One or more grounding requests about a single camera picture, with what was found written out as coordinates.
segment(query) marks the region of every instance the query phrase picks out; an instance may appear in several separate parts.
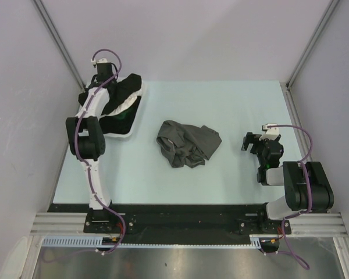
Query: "white cloth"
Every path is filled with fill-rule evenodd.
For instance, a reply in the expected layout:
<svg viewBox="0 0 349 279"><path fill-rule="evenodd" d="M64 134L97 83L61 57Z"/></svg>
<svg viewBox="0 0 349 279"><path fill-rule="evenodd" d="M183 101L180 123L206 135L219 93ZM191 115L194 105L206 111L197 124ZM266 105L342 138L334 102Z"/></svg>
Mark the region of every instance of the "white cloth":
<svg viewBox="0 0 349 279"><path fill-rule="evenodd" d="M105 117L105 116L118 115L119 113L124 112L125 110L130 108L131 105L133 105L133 103L137 100L138 96L142 96L142 87L140 90L133 92L131 95L129 95L129 97L120 106L118 106L116 109L114 109L108 115L101 115L101 118Z"/></svg>

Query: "metal frame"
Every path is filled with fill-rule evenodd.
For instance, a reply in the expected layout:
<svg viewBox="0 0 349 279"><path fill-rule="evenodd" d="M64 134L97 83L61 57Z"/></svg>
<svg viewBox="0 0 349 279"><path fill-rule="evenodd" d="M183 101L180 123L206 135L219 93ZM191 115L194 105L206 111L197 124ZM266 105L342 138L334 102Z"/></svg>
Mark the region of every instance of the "metal frame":
<svg viewBox="0 0 349 279"><path fill-rule="evenodd" d="M51 236L107 236L106 234L86 234L83 232L86 213L38 213L35 217L31 235ZM306 214L290 220L295 237L347 237L340 213ZM276 235L258 235L251 237L276 237Z"/></svg>
<svg viewBox="0 0 349 279"><path fill-rule="evenodd" d="M297 109L293 101L291 91L288 89L287 85L285 84L281 84L281 88L282 88L284 100L286 101L287 109L289 111L292 124L302 127L300 119L298 118ZM301 156L304 157L309 151L309 141L307 140L305 134L302 131L298 129L294 129L294 133L296 135ZM309 155L308 161L313 161L311 155Z"/></svg>
<svg viewBox="0 0 349 279"><path fill-rule="evenodd" d="M305 47L304 52L302 53L295 69L293 70L287 82L287 86L289 89L292 87L292 85L294 84L297 78L297 75L300 73L301 69L304 67L305 63L307 62L310 53L314 49L320 35L323 33L325 27L327 26L330 18L332 17L339 3L340 3L340 0L331 0L330 4L327 6L327 9L325 10L322 18L320 19L312 37L309 40L308 45Z"/></svg>
<svg viewBox="0 0 349 279"><path fill-rule="evenodd" d="M83 79L81 78L81 75L79 74L74 61L72 60L70 53L68 52L65 44L63 43L57 28L55 27L47 9L45 8L42 0L31 0L34 4L37 12L39 13L40 18L43 20L45 27L49 31L49 34L51 35L54 43L56 44L63 60L66 63L66 66L69 68L73 78L75 79L76 83L79 85L79 87L83 90L85 87L85 84L83 82Z"/></svg>
<svg viewBox="0 0 349 279"><path fill-rule="evenodd" d="M335 243L337 255L340 260L341 267L346 279L349 279L349 238L348 237L336 237L333 238Z"/></svg>
<svg viewBox="0 0 349 279"><path fill-rule="evenodd" d="M30 249L20 279L32 279L35 273L36 263L40 254L43 239L44 237L40 235L30 237Z"/></svg>

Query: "white wall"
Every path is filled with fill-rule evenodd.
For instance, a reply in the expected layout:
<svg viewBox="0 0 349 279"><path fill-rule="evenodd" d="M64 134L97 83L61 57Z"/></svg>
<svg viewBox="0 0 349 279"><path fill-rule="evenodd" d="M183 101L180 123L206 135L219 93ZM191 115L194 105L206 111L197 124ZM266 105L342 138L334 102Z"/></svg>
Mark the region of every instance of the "white wall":
<svg viewBox="0 0 349 279"><path fill-rule="evenodd" d="M98 48L146 80L287 81L330 0L43 0L75 64Z"/></svg>
<svg viewBox="0 0 349 279"><path fill-rule="evenodd" d="M79 89L29 0L0 0L0 269L45 209Z"/></svg>
<svg viewBox="0 0 349 279"><path fill-rule="evenodd" d="M293 86L300 119L314 139L349 233L349 0L341 1Z"/></svg>

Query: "white bracket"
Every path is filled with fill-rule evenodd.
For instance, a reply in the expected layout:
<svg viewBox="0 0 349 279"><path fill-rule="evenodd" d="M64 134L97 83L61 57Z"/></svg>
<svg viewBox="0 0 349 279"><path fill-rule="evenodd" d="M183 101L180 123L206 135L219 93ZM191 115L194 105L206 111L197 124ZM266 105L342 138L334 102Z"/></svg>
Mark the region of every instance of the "white bracket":
<svg viewBox="0 0 349 279"><path fill-rule="evenodd" d="M89 164L87 166L84 162L81 164L83 165L84 172L86 174L87 183L88 183L88 190L89 190L89 207L93 208L95 210L100 210L103 207L97 202L95 199L95 195L92 193L91 187L89 185L89 179L92 181L93 189L95 191L95 194L97 195L98 199L105 205L109 206L111 203L111 198L109 195L109 192L106 187L102 186L101 183L101 175L99 171L99 160L94 161L92 159L86 160Z"/></svg>
<svg viewBox="0 0 349 279"><path fill-rule="evenodd" d="M273 127L273 128L268 128L268 126L275 126L277 124L273 124L273 123L268 123L265 125L262 125L262 131L265 132L264 135L262 135L260 137L260 141L264 140L264 139L268 139L268 140L275 140L278 136L279 136L279 128L278 127Z"/></svg>
<svg viewBox="0 0 349 279"><path fill-rule="evenodd" d="M100 60L98 60L97 62L93 59L91 59L91 63L93 66L95 66L96 64L98 63L108 63L107 59L106 58L101 58Z"/></svg>
<svg viewBox="0 0 349 279"><path fill-rule="evenodd" d="M89 89L87 100L84 103L83 107L76 114L76 117L80 118L80 116L83 112L86 112L85 115L83 116L83 118L88 118L90 116L96 116L99 119L101 117L101 114L102 114L102 111L103 111L105 105L110 100L110 96L109 96L109 92L106 88L101 88L100 90L98 90L97 93L95 93L96 90L97 90L97 87ZM89 105L88 110L87 110L86 106L89 103L91 98L93 98L93 100L91 101L91 104Z"/></svg>

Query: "cable connector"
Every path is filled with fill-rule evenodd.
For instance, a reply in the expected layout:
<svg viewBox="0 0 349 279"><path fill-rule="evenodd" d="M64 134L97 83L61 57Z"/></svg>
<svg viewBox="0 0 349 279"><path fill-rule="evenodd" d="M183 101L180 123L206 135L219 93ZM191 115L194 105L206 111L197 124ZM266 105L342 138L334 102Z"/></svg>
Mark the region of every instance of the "cable connector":
<svg viewBox="0 0 349 279"><path fill-rule="evenodd" d="M262 141L268 139L274 141L279 136L279 128L275 126L277 126L277 124L273 123L262 125L262 131L264 131L265 134L262 135L259 140Z"/></svg>
<svg viewBox="0 0 349 279"><path fill-rule="evenodd" d="M109 63L108 60L106 58L101 58L100 60L96 61L95 59L91 59L91 63L94 67L96 67L96 65L98 63Z"/></svg>

